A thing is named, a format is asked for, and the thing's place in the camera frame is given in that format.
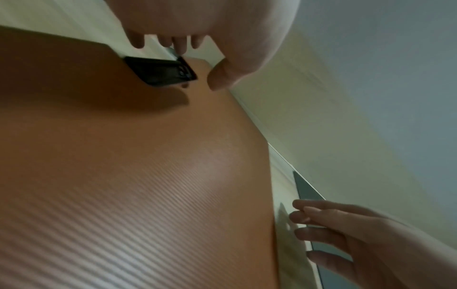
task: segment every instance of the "hand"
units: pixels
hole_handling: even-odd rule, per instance
[[[266,64],[284,40],[299,0],[106,0],[136,48],[157,34],[184,54],[209,35],[224,54],[208,75],[212,90],[227,88]]]
[[[330,244],[353,261],[322,251],[308,252],[308,258],[362,288],[438,289],[457,284],[456,251],[416,228],[355,205],[296,200],[293,206],[299,210],[289,216],[294,223],[324,227],[299,228],[298,239]]]

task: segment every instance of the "black object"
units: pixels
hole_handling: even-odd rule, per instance
[[[182,57],[161,60],[127,56],[124,61],[142,81],[155,87],[197,79],[195,72]]]

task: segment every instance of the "gray wall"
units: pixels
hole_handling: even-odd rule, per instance
[[[457,1],[302,0],[296,24],[456,226]]]

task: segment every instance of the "finger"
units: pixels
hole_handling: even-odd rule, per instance
[[[306,227],[296,229],[294,233],[299,240],[329,244],[347,254],[350,254],[346,237],[333,230],[327,228]]]
[[[190,43],[193,49],[197,49],[203,43],[205,35],[192,35],[190,38]]]
[[[310,217],[308,217],[304,212],[302,211],[294,211],[289,214],[289,219],[296,223],[296,224],[305,224],[305,225],[316,225],[320,226],[320,224],[317,224],[313,220],[311,220]]]
[[[208,75],[208,85],[211,90],[229,88],[238,82],[243,76],[255,70],[243,70],[235,66],[227,58],[219,62]]]
[[[157,40],[159,40],[159,43],[163,47],[170,47],[173,44],[173,40],[171,39],[171,37],[157,35]]]
[[[315,207],[318,209],[337,209],[340,211],[353,213],[353,214],[360,214],[364,216],[370,217],[379,217],[385,218],[386,216],[375,212],[371,209],[364,208],[357,205],[347,205],[347,204],[340,204],[334,203],[327,200],[307,200],[307,199],[296,199],[292,202],[292,206],[298,210],[303,209],[304,207]]]
[[[337,255],[322,251],[309,251],[307,256],[311,262],[327,270],[337,273],[353,283],[357,283],[354,263]]]
[[[144,47],[144,34],[135,32],[128,28],[123,27],[125,35],[129,39],[131,45],[135,48],[141,49]]]
[[[187,51],[187,37],[173,37],[173,48],[178,55],[183,55]]]
[[[336,230],[367,243],[377,241],[379,233],[382,234],[386,229],[385,227],[380,227],[382,224],[380,220],[385,220],[383,218],[368,217],[337,209],[320,210],[314,207],[304,207],[303,212],[310,217],[311,220],[324,227]]]

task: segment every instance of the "fingernail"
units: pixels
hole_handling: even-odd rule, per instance
[[[318,208],[315,208],[315,207],[304,207],[303,208],[303,212],[305,212],[305,214],[307,215],[315,215],[317,213],[319,213],[321,210],[318,209]]]

